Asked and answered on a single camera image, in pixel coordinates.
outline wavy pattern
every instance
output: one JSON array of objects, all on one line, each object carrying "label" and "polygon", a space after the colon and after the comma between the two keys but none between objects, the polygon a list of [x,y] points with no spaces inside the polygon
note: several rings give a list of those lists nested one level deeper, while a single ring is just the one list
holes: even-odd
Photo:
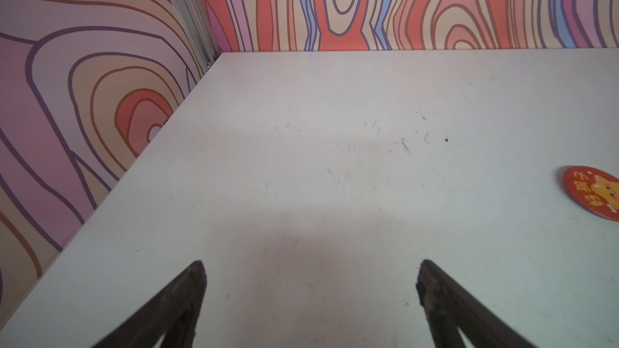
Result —
[{"label": "wavy pattern", "polygon": [[618,46],[618,0],[203,2],[226,52]]},{"label": "wavy pattern", "polygon": [[202,76],[169,0],[0,0],[0,324]]}]

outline yellow chinese character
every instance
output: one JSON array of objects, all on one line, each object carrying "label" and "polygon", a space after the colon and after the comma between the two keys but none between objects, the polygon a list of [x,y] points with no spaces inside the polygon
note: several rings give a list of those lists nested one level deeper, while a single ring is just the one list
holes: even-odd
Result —
[{"label": "yellow chinese character", "polygon": [[591,189],[585,182],[579,182],[578,180],[574,180],[574,185],[576,186],[577,191],[591,192]]},{"label": "yellow chinese character", "polygon": [[603,206],[604,203],[595,195],[587,195],[584,197],[592,206]]},{"label": "yellow chinese character", "polygon": [[580,180],[589,180],[589,177],[582,172],[574,171],[574,177],[579,178]]}]

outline colorful wallpaper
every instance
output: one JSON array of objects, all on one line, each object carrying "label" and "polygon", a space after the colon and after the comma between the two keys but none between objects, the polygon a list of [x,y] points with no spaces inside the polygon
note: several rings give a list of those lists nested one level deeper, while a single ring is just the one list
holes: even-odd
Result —
[{"label": "colorful wallpaper", "polygon": [[619,0],[202,0],[228,51],[617,47]]},{"label": "colorful wallpaper", "polygon": [[0,0],[0,325],[201,75],[168,0]]}]

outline table surface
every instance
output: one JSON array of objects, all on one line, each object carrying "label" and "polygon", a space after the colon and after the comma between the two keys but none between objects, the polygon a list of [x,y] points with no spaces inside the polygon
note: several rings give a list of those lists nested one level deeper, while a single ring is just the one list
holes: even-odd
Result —
[{"label": "table surface", "polygon": [[88,347],[195,259],[195,347],[432,347],[434,260],[541,347],[619,345],[619,50],[224,54],[0,333]]}]

